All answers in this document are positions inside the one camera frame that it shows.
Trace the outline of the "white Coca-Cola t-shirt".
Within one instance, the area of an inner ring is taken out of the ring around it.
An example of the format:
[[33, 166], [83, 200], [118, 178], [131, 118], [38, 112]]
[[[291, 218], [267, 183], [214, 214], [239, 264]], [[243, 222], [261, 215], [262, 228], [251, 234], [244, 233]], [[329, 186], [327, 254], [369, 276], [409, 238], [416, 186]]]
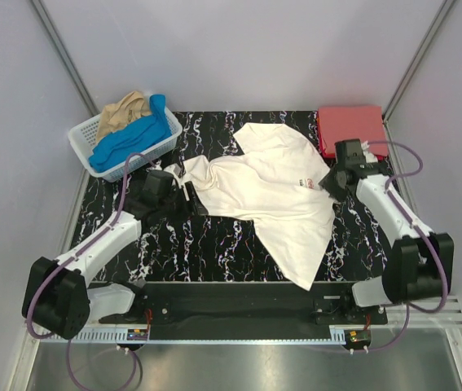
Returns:
[[329, 172], [312, 143], [285, 124], [247, 123], [234, 134], [240, 156], [185, 160], [209, 215], [251, 221], [284, 277], [308, 291], [335, 219], [332, 197], [319, 186]]

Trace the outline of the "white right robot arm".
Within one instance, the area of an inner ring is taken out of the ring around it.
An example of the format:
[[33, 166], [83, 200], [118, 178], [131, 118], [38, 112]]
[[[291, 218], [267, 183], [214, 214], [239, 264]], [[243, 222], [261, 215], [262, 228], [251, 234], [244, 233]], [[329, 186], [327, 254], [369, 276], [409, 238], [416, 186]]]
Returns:
[[394, 187], [369, 143], [358, 139], [335, 145], [336, 163], [319, 185], [336, 201], [352, 197], [372, 213], [389, 242], [390, 253], [380, 277], [355, 283], [340, 302], [344, 320], [357, 323], [369, 307], [407, 304], [436, 314], [451, 291], [454, 241], [423, 223]]

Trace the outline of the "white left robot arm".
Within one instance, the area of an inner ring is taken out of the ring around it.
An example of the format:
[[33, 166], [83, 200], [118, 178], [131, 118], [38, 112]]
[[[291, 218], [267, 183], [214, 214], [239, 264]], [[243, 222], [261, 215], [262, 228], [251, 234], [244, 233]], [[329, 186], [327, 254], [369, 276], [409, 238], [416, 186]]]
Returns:
[[91, 287], [95, 276], [142, 233], [167, 219], [206, 216], [192, 182], [164, 170], [148, 173], [140, 192], [121, 196], [118, 209], [93, 234], [56, 259], [40, 257], [30, 269], [21, 314], [36, 339], [65, 340], [83, 327], [111, 315], [138, 322], [146, 303], [128, 283]]

